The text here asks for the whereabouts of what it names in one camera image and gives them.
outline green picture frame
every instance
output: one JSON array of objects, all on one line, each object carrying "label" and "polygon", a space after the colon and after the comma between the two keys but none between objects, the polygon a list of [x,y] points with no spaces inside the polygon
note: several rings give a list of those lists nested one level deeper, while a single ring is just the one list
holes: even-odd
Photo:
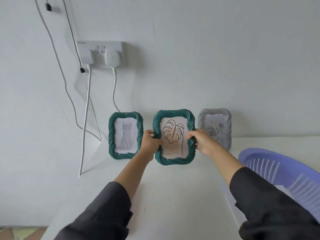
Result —
[{"label": "green picture frame", "polygon": [[[156,115],[153,118],[153,132],[154,132],[154,138],[161,139],[162,133],[160,128],[160,123],[162,118],[173,118],[173,117],[183,117],[187,119],[187,128],[189,131],[195,130],[195,117],[191,113],[191,111],[187,109],[179,109],[179,110],[160,110],[156,113]],[[188,144],[188,155],[186,158],[174,158],[174,159],[167,159],[165,157],[162,157],[162,146],[159,146],[159,149],[155,153],[155,159],[160,163],[161,165],[173,165],[173,164],[179,164],[179,165],[185,165],[192,162],[192,160],[195,157],[196,154],[196,140],[195,138],[191,138],[187,141]]]},{"label": "green picture frame", "polygon": [[[115,141],[115,134],[116,134],[116,129],[115,129],[115,121],[118,118],[134,118],[137,120],[137,144],[138,144],[138,149],[135,153],[124,153],[120,154],[115,152],[116,149],[116,141]],[[109,119],[109,154],[111,157],[114,159],[131,159],[134,157],[134,155],[140,150],[141,148],[141,143],[142,143],[142,136],[143,136],[143,118],[141,114],[138,112],[130,112],[130,113],[119,113],[115,112],[110,116]]]}]

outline black sleeve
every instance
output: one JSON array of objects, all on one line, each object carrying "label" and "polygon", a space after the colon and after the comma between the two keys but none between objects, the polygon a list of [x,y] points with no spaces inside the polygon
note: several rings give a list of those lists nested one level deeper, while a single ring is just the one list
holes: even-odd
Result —
[{"label": "black sleeve", "polygon": [[125,188],[110,182],[74,222],[59,231],[55,240],[122,240],[132,216],[131,201]]},{"label": "black sleeve", "polygon": [[320,239],[320,225],[310,212],[251,169],[234,174],[230,191],[247,218],[239,229],[242,239]]}]

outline pencil sketch of cat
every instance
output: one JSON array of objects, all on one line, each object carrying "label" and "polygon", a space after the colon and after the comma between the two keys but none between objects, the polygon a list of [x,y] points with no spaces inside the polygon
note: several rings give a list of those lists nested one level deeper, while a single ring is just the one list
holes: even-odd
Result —
[{"label": "pencil sketch of cat", "polygon": [[130,150],[133,145],[133,141],[131,140],[131,123],[130,124],[122,123],[122,129],[123,129],[123,135],[120,143],[120,149]]}]

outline framed picture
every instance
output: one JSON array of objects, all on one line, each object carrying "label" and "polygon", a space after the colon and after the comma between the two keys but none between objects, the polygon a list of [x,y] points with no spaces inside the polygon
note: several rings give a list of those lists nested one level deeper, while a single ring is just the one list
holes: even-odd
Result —
[{"label": "framed picture", "polygon": [[131,159],[140,150],[143,118],[138,112],[113,113],[109,119],[109,154],[114,159]]},{"label": "framed picture", "polygon": [[195,130],[195,117],[187,109],[160,110],[153,118],[154,137],[164,143],[155,153],[162,165],[188,164],[196,153],[194,138],[186,139],[188,131]]},{"label": "framed picture", "polygon": [[226,150],[231,149],[231,113],[225,108],[205,108],[198,116],[198,128],[206,131]]}]

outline purple plastic basket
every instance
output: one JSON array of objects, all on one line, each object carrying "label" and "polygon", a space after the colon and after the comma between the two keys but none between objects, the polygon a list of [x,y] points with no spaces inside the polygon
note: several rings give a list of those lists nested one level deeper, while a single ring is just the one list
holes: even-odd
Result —
[{"label": "purple plastic basket", "polygon": [[293,158],[261,148],[240,152],[238,160],[273,185],[283,185],[320,222],[320,174]]}]

